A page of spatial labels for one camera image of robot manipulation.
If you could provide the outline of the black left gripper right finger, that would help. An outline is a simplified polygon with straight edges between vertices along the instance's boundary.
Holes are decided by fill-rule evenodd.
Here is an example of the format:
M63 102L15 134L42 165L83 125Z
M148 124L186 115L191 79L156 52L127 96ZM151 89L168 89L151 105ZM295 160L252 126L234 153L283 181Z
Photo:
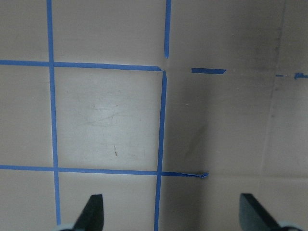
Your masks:
M282 228L250 193L240 194L240 227L243 231L279 231Z

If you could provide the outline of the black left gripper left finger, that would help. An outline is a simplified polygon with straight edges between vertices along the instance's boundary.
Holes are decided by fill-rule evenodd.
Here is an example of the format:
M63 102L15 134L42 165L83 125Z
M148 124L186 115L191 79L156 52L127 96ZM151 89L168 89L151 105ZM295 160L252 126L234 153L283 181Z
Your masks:
M104 225L103 195L91 195L80 216L72 227L73 231L102 231Z

